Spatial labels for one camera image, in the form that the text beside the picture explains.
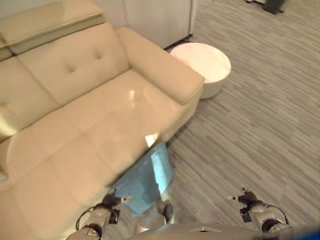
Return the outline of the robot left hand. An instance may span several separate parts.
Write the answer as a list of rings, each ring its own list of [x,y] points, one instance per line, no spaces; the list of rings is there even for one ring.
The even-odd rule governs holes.
[[[117,189],[111,189],[102,199],[102,204],[104,207],[111,209],[119,204],[126,203],[132,200],[134,197],[132,195],[116,196]]]

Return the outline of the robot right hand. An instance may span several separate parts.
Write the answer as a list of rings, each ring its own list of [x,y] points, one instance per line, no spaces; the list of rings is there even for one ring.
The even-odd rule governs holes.
[[[228,200],[237,200],[238,202],[240,202],[246,206],[250,206],[252,204],[261,202],[257,198],[257,196],[251,190],[249,190],[247,187],[243,186],[241,188],[241,190],[243,191],[242,195],[239,195],[239,196],[228,195],[226,198]]]

